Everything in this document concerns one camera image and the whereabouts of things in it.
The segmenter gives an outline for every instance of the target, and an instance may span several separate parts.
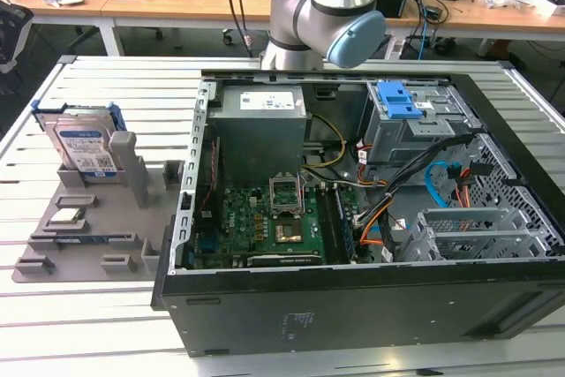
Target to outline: yellow cable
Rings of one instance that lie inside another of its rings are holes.
[[[343,156],[345,155],[345,139],[343,138],[343,135],[339,132],[339,130],[337,130],[335,125],[330,123],[322,115],[312,114],[312,116],[317,117],[318,119],[320,119],[324,123],[326,123],[328,125],[328,127],[331,128],[335,132],[335,134],[337,134],[337,137],[339,137],[339,140],[342,142],[342,150],[340,150],[339,155],[335,159],[328,161],[328,162],[315,163],[315,164],[308,164],[307,165],[308,168],[326,168],[326,167],[329,167],[329,166],[331,166],[331,165],[333,165],[337,162],[340,162],[342,160]]]

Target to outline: white desk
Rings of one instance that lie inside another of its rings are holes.
[[[246,59],[79,57],[72,64],[58,64],[34,98],[115,100],[128,129],[138,134],[138,154],[151,166],[185,157],[193,98],[184,87],[199,78],[197,70],[213,62],[220,68],[233,68],[236,63],[238,68],[258,66]],[[375,63],[387,64],[393,71],[416,62]],[[514,84],[514,89],[535,95],[527,84],[512,83],[511,72],[508,78],[502,74],[507,82],[497,82],[500,67],[494,63],[418,66],[432,72],[465,66],[478,84],[498,85],[501,94]],[[191,359],[168,314],[148,306],[151,282],[16,284],[11,280],[12,264],[23,253],[57,187],[59,163],[27,108],[0,142],[2,376],[397,376],[414,375],[413,370],[425,367],[469,377],[565,375],[565,309],[509,341]]]

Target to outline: power supply label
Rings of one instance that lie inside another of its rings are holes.
[[[293,110],[292,92],[243,92],[239,98],[241,110]]]

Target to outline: hard drive label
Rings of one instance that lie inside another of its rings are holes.
[[[92,177],[113,177],[116,165],[104,149],[104,138],[97,131],[58,133],[64,148],[80,172]]]

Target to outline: sticker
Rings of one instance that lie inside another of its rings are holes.
[[[82,243],[79,239],[77,238],[59,238],[57,240],[58,243]]]
[[[104,149],[100,132],[60,132],[64,150],[80,172],[96,177],[112,177],[117,168],[112,157]]]
[[[314,323],[314,313],[286,313],[282,317],[280,337],[295,340]]]
[[[382,252],[380,254],[382,255],[382,259],[386,262],[392,262],[392,253],[390,253],[389,249],[385,246],[382,247]]]
[[[363,165],[367,165],[367,152],[366,152],[366,150],[359,150],[358,155],[359,155],[359,163],[362,163]]]
[[[240,95],[241,110],[293,110],[292,92],[243,92]]]
[[[415,102],[416,108],[418,109],[433,109],[431,102]]]
[[[401,218],[400,220],[395,220],[395,225],[392,227],[391,230],[406,230],[406,220]]]

